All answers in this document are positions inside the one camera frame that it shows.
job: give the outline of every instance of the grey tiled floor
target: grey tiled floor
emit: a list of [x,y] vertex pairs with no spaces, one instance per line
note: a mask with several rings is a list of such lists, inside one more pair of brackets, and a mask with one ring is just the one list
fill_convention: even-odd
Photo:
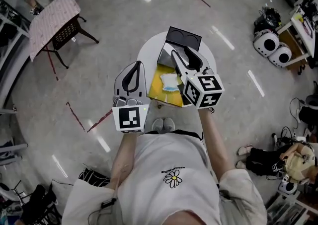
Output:
[[[23,160],[1,168],[4,181],[13,186],[22,179],[31,191],[51,179],[73,183],[83,170],[82,163],[108,173],[122,134],[114,130],[112,116],[94,131],[85,132],[71,114],[77,114],[86,130],[112,107],[114,80],[120,70],[136,60],[142,45],[152,36],[175,26],[202,36],[217,63],[226,92],[216,108],[215,118],[233,163],[237,149],[253,143],[270,148],[271,133],[295,122],[289,102],[311,94],[314,71],[301,75],[274,67],[253,48],[253,21],[265,4],[282,15],[291,10],[283,0],[79,0],[81,15],[88,21],[82,27],[100,43],[80,34],[60,50],[70,66],[65,70],[52,55],[59,81],[56,81],[46,53],[40,54],[22,72],[12,92],[19,111],[17,118],[29,148]],[[213,31],[212,26],[231,42],[234,50]],[[247,72],[251,70],[264,90],[262,97]],[[201,133],[193,107],[178,109],[153,104],[147,128],[157,117],[172,117],[176,127]],[[101,142],[108,145],[106,152]],[[67,178],[59,170],[63,168]],[[264,201],[276,191],[277,182],[251,175]],[[56,185],[60,210],[69,186]]]

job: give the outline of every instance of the hand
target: hand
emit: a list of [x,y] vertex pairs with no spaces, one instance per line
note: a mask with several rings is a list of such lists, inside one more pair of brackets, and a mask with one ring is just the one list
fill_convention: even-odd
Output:
[[279,158],[280,158],[281,160],[284,160],[284,159],[287,159],[287,158],[288,158],[288,155],[284,152],[284,153],[282,153],[282,154],[279,156]]

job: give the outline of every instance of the daisy print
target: daisy print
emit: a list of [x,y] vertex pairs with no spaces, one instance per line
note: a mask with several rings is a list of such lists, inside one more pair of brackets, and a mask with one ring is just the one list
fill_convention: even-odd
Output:
[[177,187],[179,183],[182,182],[182,179],[179,177],[179,173],[179,170],[176,170],[175,172],[172,171],[163,179],[165,183],[170,184],[171,189]]

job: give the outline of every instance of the white sneaker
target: white sneaker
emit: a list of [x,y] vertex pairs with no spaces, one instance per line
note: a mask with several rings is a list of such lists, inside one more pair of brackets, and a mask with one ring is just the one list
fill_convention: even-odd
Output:
[[246,164],[243,161],[238,161],[236,168],[246,169]]
[[165,118],[164,120],[164,129],[168,132],[173,132],[175,130],[174,121],[171,118]]
[[252,145],[241,147],[238,149],[238,156],[250,153],[250,150],[253,148]]
[[152,131],[162,131],[163,129],[163,119],[162,118],[158,118],[153,122],[153,125],[151,126],[151,130]]

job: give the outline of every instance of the desk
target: desk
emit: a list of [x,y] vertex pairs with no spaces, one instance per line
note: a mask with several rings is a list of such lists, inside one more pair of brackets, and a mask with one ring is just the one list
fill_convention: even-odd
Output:
[[[165,38],[168,32],[162,32],[154,37],[150,38],[139,51],[137,60],[141,61],[145,67],[145,77],[146,77],[146,91],[149,93],[154,74],[157,68],[157,60],[160,55],[161,49],[164,45]],[[211,69],[214,74],[217,74],[217,65],[215,63],[214,56],[208,46],[201,41],[199,52],[203,55],[209,62]]]
[[[42,50],[50,51],[56,54],[64,67],[68,68],[63,63],[57,50],[71,38],[77,33],[81,33],[98,43],[93,36],[80,27],[77,21],[78,17],[82,18],[80,17],[80,7],[75,0],[54,0],[45,7],[41,13],[32,20],[30,25],[31,61],[33,61]],[[53,41],[54,50],[45,50],[44,48],[51,41]]]
[[303,24],[297,19],[297,16],[301,14],[304,15],[303,10],[300,7],[296,8],[296,11],[294,12],[291,20],[284,25],[281,29],[277,30],[278,34],[283,33],[284,31],[286,31],[287,29],[289,29],[291,26],[294,26],[294,28],[296,29],[296,31],[298,32],[301,40],[304,43],[304,46],[307,49],[307,53],[304,53],[303,55],[296,57],[292,60],[290,60],[286,66],[291,65],[293,63],[296,63],[298,61],[301,61],[302,59],[305,59],[309,56],[314,57],[315,55],[315,39],[316,39],[316,32],[315,30],[309,26],[306,21],[304,22],[304,25],[306,26],[306,28],[309,30],[312,30],[312,34],[313,36],[311,37],[310,35],[307,34],[307,32],[305,31],[305,28],[303,26]]

